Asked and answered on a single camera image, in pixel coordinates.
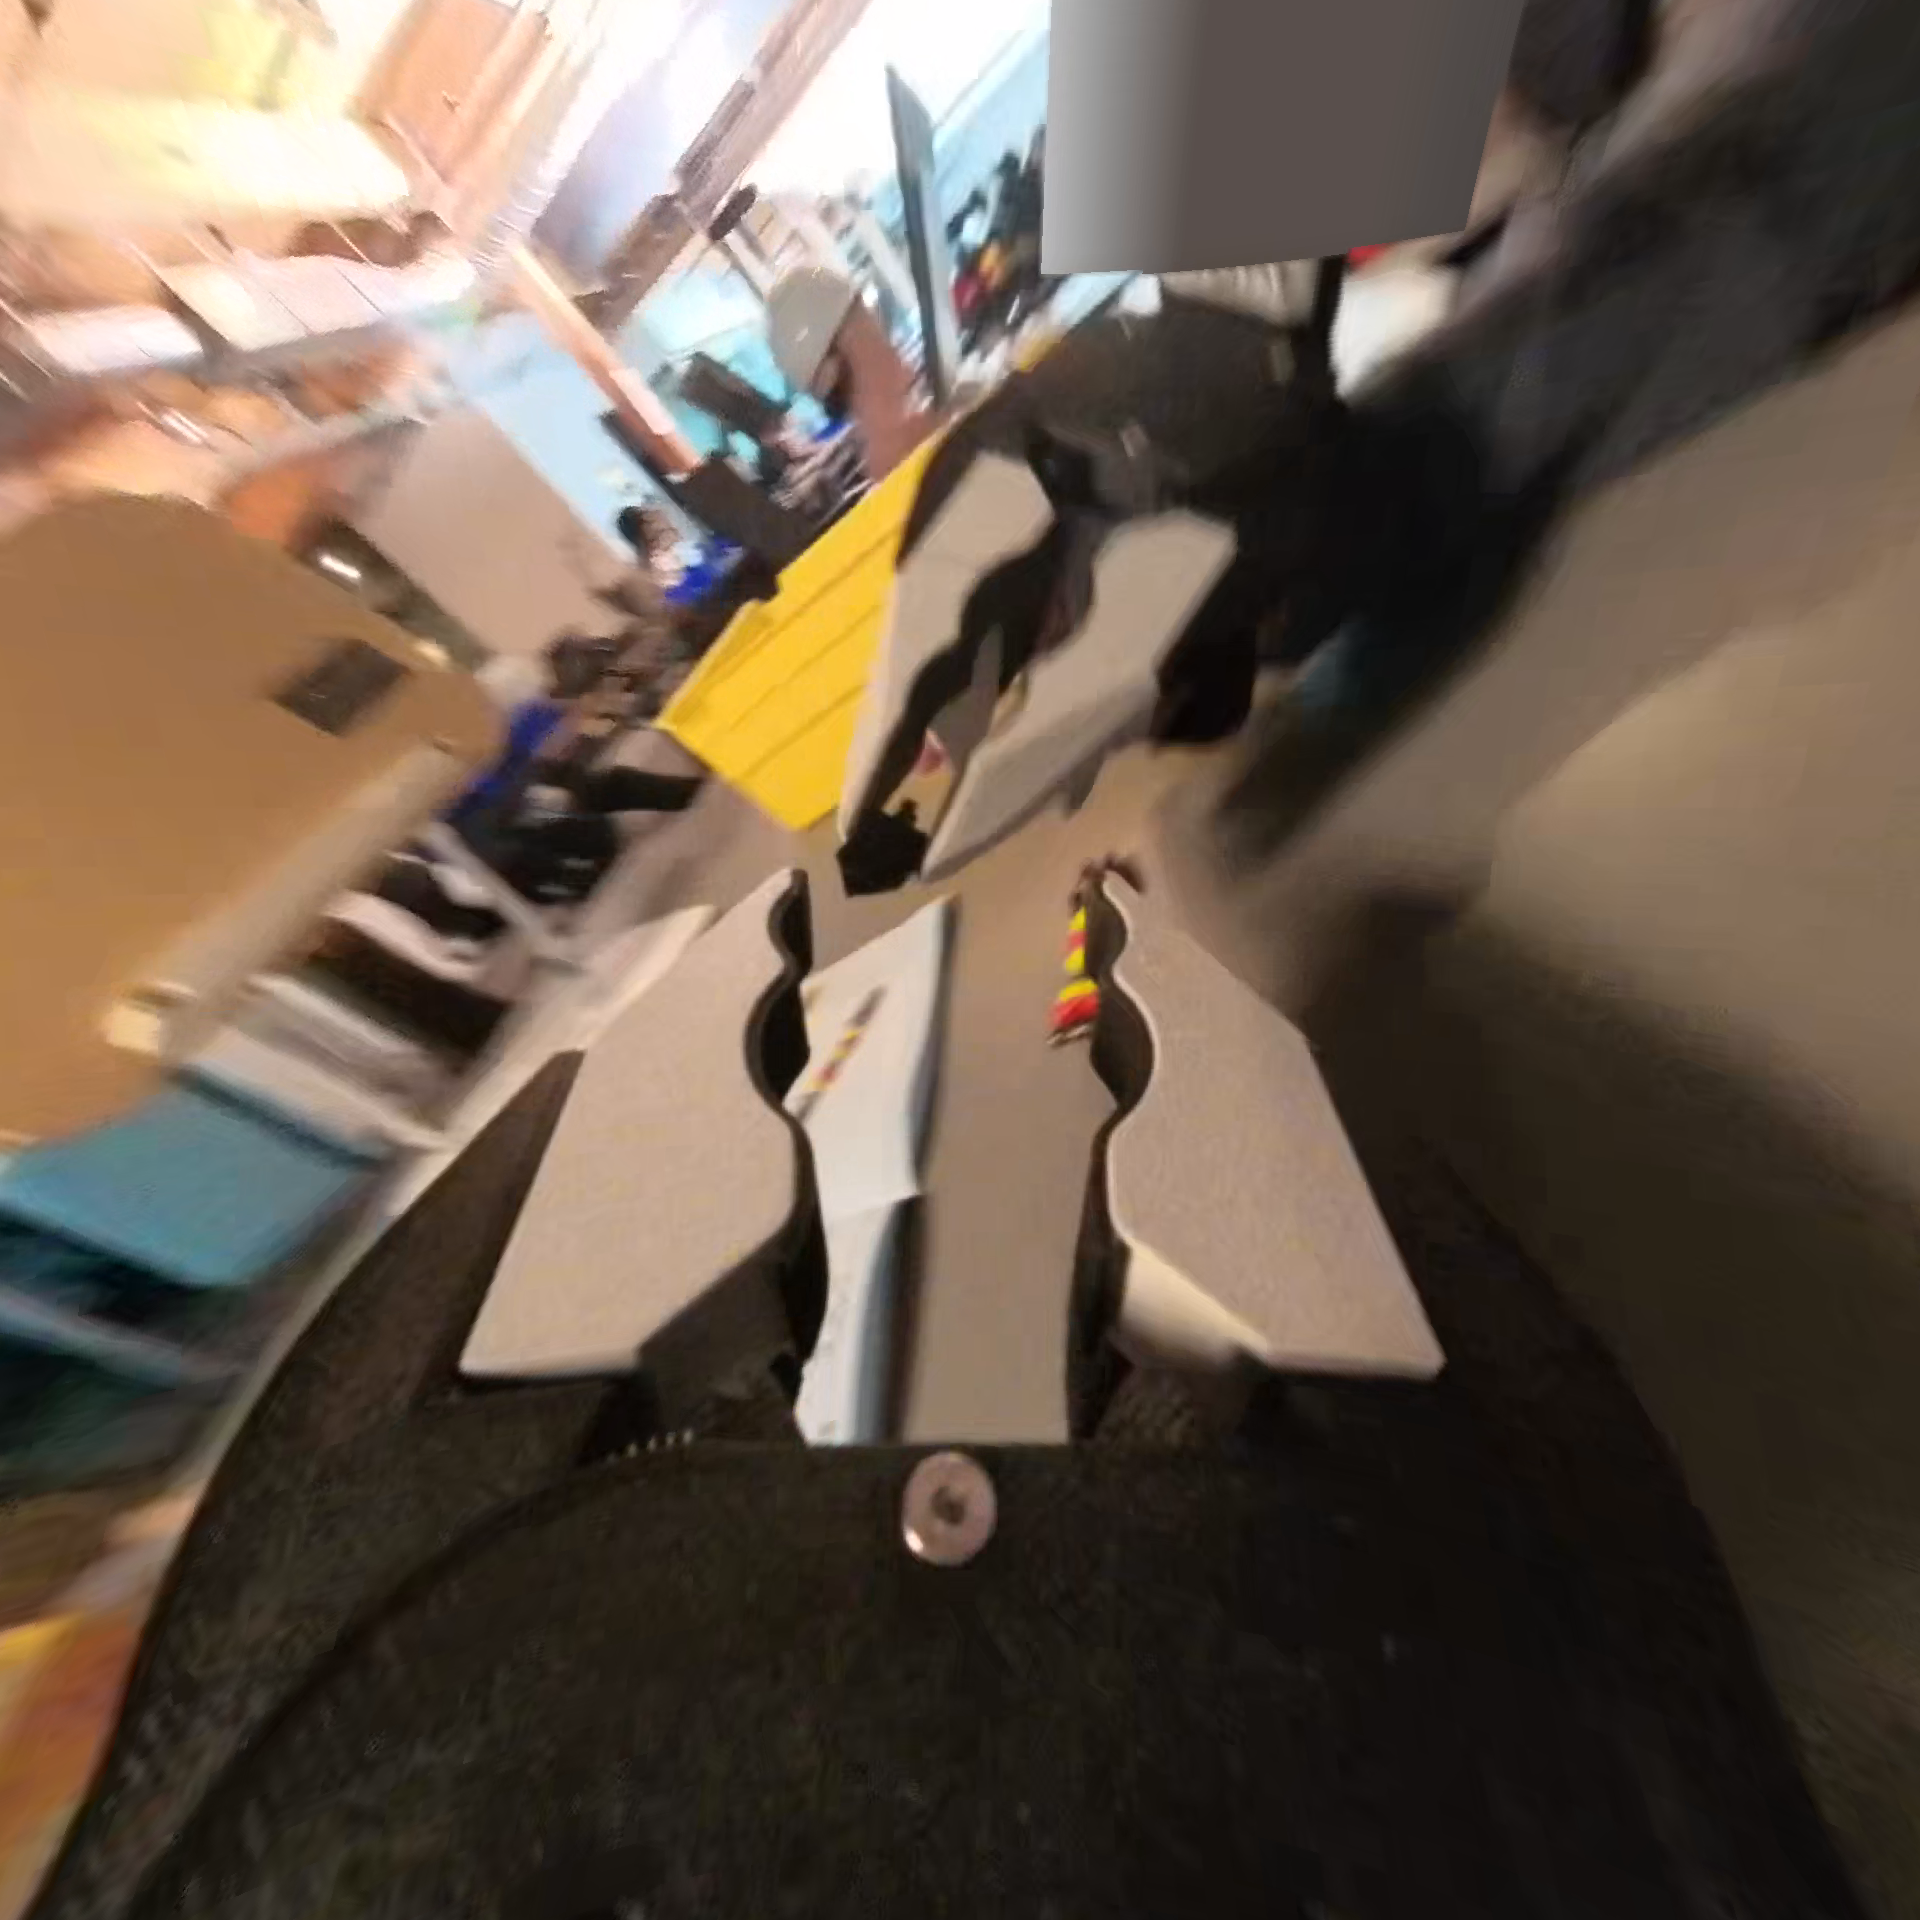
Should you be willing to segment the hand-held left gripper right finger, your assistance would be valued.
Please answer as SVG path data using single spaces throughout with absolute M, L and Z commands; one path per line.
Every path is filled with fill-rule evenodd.
M 1096 1351 L 1184 1380 L 1438 1380 L 1443 1341 L 1302 1030 L 1152 894 L 1087 900 Z

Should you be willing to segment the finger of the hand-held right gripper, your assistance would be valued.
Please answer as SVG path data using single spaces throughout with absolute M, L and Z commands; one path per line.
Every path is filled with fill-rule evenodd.
M 894 563 L 891 599 L 859 702 L 836 839 L 846 850 L 882 814 L 935 737 L 955 776 L 987 739 L 1000 700 L 995 614 L 970 614 L 980 587 L 1025 560 L 1054 523 L 1030 464 L 979 453 Z
M 923 881 L 949 881 L 1039 816 L 1085 805 L 1104 761 L 1146 734 L 1162 668 L 1234 554 L 1234 532 L 1201 516 L 1134 520 L 1106 539 L 1085 619 L 1020 671 L 1010 715 L 963 758 Z

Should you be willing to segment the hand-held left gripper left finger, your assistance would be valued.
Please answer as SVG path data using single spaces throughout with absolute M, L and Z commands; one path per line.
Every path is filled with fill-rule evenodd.
M 828 1266 L 788 1096 L 811 1039 L 811 881 L 783 868 L 585 1047 L 464 1380 L 799 1380 Z

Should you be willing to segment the small black lego piece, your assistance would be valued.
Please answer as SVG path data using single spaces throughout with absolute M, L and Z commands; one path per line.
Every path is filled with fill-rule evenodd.
M 844 896 L 877 900 L 916 883 L 928 847 L 930 833 L 920 824 L 916 799 L 866 811 L 835 852 Z

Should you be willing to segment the red yellow black lego assembly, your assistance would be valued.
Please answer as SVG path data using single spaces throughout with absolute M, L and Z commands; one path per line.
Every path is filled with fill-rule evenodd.
M 1087 1044 L 1096 1030 L 1100 984 L 1088 954 L 1090 910 L 1108 875 L 1121 875 L 1127 883 L 1138 888 L 1141 864 L 1130 854 L 1104 854 L 1085 864 L 1073 883 L 1069 894 L 1063 979 L 1054 994 L 1046 1025 L 1046 1044 L 1051 1047 Z

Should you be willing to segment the person's right forearm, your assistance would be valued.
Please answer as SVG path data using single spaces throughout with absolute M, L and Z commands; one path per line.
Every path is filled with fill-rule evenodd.
M 1663 3 L 1650 62 L 1356 428 L 1479 502 L 1585 493 L 1908 299 L 1915 1 Z

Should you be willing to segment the open lego instruction booklet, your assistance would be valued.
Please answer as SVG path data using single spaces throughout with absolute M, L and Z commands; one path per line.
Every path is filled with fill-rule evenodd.
M 796 1397 L 799 1431 L 815 1448 L 893 1434 L 952 921 L 952 901 L 935 897 L 802 992 L 811 1053 L 785 1108 L 813 1151 L 828 1258 L 828 1302 Z

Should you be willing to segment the yellow box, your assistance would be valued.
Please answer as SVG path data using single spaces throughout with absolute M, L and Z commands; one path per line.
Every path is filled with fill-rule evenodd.
M 657 730 L 769 819 L 836 814 L 891 611 L 896 560 L 938 437 L 916 445 L 746 603 L 657 715 Z

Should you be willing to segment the dark monitor panel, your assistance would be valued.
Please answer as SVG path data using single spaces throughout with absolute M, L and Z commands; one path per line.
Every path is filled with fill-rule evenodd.
M 925 383 L 932 406 L 945 409 L 956 396 L 964 347 L 952 295 L 949 217 L 938 191 L 935 119 L 898 65 L 886 65 L 885 87 L 907 259 L 918 301 Z

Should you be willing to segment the teal box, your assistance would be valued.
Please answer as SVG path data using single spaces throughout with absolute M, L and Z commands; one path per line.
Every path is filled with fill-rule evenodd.
M 5 1225 L 200 1289 L 284 1267 L 392 1160 L 307 1115 L 187 1075 L 134 1114 L 5 1164 Z

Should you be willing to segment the brown cardboard box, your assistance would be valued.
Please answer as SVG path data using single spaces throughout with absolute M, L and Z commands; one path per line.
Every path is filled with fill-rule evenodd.
M 443 647 L 203 506 L 9 530 L 5 1156 L 133 1114 L 502 736 Z

